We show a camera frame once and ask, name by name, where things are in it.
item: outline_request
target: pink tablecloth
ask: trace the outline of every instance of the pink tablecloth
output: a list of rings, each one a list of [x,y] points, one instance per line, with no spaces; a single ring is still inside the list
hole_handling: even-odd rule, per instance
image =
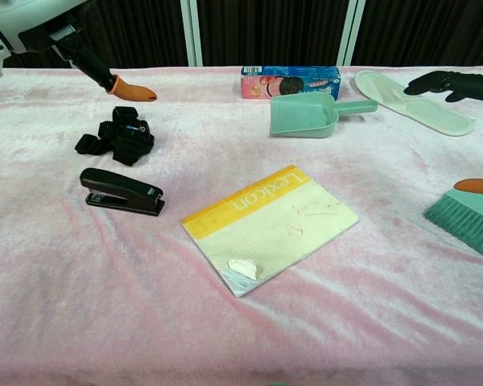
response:
[[[359,70],[342,68],[342,101],[364,99]],[[422,217],[483,176],[483,102],[451,105],[475,119],[462,138],[383,107],[327,139],[269,138],[269,102],[242,100],[239,72],[122,71],[159,92],[129,104],[78,71],[5,71],[0,385],[483,385],[483,256]],[[73,149],[115,105],[156,138],[134,167]],[[361,222],[235,298],[180,220],[292,163]],[[91,166],[161,187],[161,216],[87,206]]]

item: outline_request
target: dustpan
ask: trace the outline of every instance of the dustpan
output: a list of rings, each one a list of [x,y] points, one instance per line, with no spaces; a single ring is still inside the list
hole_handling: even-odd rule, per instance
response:
[[[326,92],[274,96],[270,100],[270,135],[326,138],[335,130],[340,115],[372,113],[376,101],[336,103]]]

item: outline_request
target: dustpan handle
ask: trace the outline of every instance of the dustpan handle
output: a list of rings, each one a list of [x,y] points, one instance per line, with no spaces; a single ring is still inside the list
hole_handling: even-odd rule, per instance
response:
[[[340,115],[372,113],[378,109],[378,103],[374,100],[336,103],[333,110],[336,110]]]

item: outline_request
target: robotic hand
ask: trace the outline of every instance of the robotic hand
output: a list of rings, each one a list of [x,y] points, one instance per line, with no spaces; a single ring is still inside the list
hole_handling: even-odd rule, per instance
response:
[[[11,52],[41,52],[51,47],[107,93],[127,101],[155,101],[148,88],[125,83],[112,75],[77,34],[84,28],[85,13],[96,0],[0,0],[0,76],[3,60]]]
[[[404,92],[419,95],[423,92],[452,93],[445,98],[447,102],[457,102],[464,98],[483,101],[483,75],[461,74],[459,72],[434,71],[412,80]],[[483,179],[465,179],[455,184],[455,189],[483,194]]]

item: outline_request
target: black stapler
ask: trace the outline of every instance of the black stapler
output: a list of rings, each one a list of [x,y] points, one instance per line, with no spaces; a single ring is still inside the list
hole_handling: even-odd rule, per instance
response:
[[[164,205],[163,191],[158,187],[107,170],[85,169],[80,184],[89,188],[86,203],[95,207],[157,216]]]

